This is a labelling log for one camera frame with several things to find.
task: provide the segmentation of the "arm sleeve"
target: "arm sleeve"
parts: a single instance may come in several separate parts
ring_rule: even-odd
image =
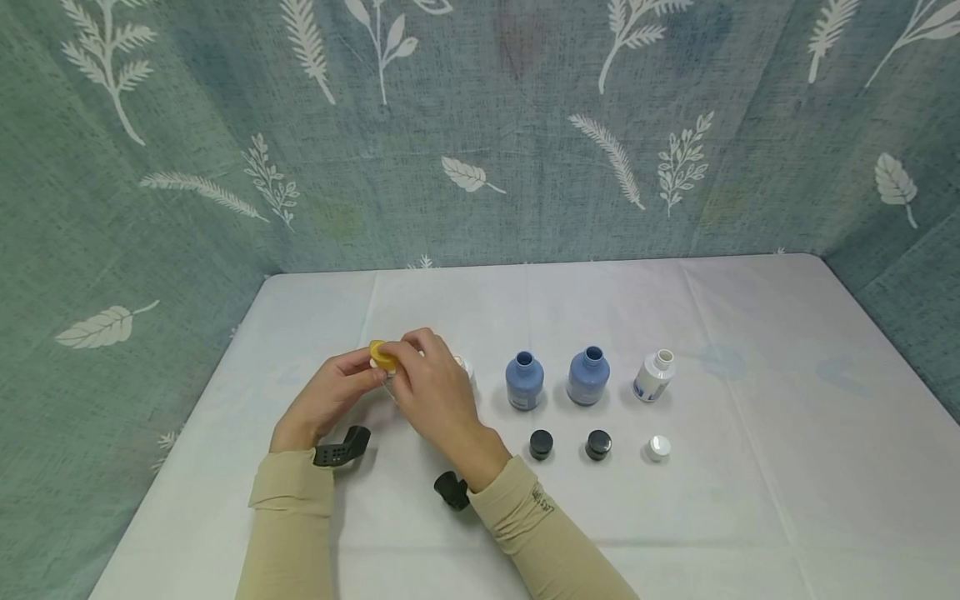
[[[511,459],[486,489],[468,495],[536,600],[637,599],[520,457]]]
[[[268,454],[253,480],[253,530],[237,600],[331,600],[333,471],[314,450]]]

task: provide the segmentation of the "green fabric backdrop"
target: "green fabric backdrop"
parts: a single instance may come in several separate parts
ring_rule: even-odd
[[[958,11],[0,0],[0,596],[89,593],[276,273],[812,252],[960,419]]]

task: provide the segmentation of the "blue bottle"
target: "blue bottle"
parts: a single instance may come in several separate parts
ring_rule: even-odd
[[[603,350],[591,346],[570,361],[566,394],[581,406],[592,406],[600,400],[608,379],[610,379],[610,365],[603,357]]]
[[[543,390],[543,367],[534,355],[524,350],[507,365],[507,399],[514,408],[529,411],[537,408]]]

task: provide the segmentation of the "black plastic piece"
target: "black plastic piece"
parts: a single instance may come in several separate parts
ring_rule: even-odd
[[[452,470],[437,477],[437,481],[433,482],[433,489],[444,499],[447,506],[458,513],[470,504],[467,482],[463,479],[458,481],[457,474]]]
[[[553,436],[550,435],[549,431],[538,429],[530,434],[530,456],[542,461],[550,455],[552,449]]]
[[[370,441],[370,429],[353,425],[347,430],[342,444],[324,444],[317,446],[317,455],[313,464],[317,467],[339,467],[360,457],[367,451]]]
[[[607,458],[613,441],[610,434],[603,429],[594,429],[587,436],[587,456],[595,461],[602,461]]]

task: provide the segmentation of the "white bottle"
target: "white bottle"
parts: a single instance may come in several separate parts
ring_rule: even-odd
[[[634,394],[644,402],[656,402],[676,372],[670,350],[664,348],[648,354],[634,379]]]

